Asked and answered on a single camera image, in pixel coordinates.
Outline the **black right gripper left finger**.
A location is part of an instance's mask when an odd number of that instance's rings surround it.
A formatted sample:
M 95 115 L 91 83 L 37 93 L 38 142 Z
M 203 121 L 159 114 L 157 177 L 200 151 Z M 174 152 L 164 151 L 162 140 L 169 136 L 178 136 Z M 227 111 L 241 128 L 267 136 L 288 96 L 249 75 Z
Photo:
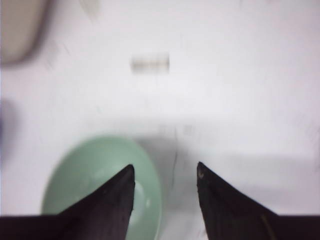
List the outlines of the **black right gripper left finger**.
M 129 164 L 94 192 L 58 214 L 0 218 L 2 240 L 124 240 L 134 205 Z

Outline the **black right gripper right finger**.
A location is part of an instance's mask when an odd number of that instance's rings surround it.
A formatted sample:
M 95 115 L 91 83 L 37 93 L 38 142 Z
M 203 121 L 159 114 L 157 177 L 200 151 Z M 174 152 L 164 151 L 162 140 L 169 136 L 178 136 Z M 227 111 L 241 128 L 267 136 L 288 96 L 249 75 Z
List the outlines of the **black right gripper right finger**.
M 318 215 L 278 215 L 197 164 L 197 193 L 210 240 L 318 240 Z

